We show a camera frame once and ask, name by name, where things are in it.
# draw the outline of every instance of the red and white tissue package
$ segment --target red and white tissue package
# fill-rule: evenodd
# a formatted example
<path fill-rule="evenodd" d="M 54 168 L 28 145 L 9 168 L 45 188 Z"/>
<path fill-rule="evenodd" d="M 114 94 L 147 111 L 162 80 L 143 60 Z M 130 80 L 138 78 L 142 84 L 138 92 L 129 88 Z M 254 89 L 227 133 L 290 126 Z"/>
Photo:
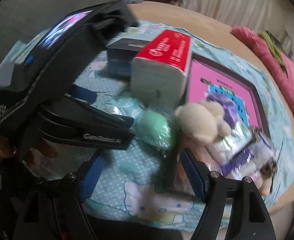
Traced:
<path fill-rule="evenodd" d="M 132 60 L 132 93 L 147 105 L 175 108 L 185 92 L 190 62 L 190 36 L 163 31 Z"/>

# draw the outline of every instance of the pink cloth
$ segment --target pink cloth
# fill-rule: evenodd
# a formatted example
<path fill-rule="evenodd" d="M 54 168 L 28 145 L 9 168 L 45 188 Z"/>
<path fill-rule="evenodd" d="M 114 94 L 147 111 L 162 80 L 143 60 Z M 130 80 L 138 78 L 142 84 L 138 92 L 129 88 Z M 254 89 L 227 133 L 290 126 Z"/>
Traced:
<path fill-rule="evenodd" d="M 279 66 L 279 63 L 272 56 L 266 42 L 257 34 L 242 26 L 234 27 L 231 33 L 249 47 L 257 57 L 263 62 L 271 73 L 284 98 L 286 99 L 294 116 L 294 63 L 284 54 L 283 62 L 286 66 L 287 75 Z"/>

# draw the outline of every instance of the plastic wrapped green object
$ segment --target plastic wrapped green object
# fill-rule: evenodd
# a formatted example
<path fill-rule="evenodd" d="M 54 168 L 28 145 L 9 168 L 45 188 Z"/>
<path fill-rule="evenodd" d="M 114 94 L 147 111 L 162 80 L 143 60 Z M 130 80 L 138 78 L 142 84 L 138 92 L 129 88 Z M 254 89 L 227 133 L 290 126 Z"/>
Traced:
<path fill-rule="evenodd" d="M 136 136 L 158 150 L 169 150 L 175 145 L 175 132 L 170 122 L 154 111 L 146 111 L 139 117 Z"/>

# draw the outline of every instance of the purple bow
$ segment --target purple bow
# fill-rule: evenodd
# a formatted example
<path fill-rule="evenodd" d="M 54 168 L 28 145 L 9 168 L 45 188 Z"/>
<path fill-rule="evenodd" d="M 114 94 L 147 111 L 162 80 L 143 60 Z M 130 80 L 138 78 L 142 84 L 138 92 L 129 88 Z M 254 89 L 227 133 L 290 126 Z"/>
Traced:
<path fill-rule="evenodd" d="M 207 101 L 215 101 L 219 103 L 224 109 L 224 121 L 228 123 L 231 129 L 235 128 L 235 124 L 238 121 L 238 113 L 234 102 L 227 96 L 221 93 L 209 93 Z"/>

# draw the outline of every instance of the green towel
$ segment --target green towel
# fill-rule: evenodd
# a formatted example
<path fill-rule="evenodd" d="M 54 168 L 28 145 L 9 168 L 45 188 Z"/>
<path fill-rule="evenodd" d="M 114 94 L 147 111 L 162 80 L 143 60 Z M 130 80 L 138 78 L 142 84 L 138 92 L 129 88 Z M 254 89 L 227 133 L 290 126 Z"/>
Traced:
<path fill-rule="evenodd" d="M 273 57 L 277 60 L 277 62 L 281 66 L 283 72 L 286 73 L 286 75 L 287 75 L 286 66 L 285 66 L 285 64 L 283 62 L 281 53 L 279 52 L 276 45 L 272 42 L 272 40 L 271 40 L 270 36 L 268 35 L 268 33 L 267 32 L 260 32 L 260 33 L 258 33 L 258 36 L 266 41 L 266 44 L 267 44 L 267 46 L 269 48 L 269 51 L 271 52 Z"/>

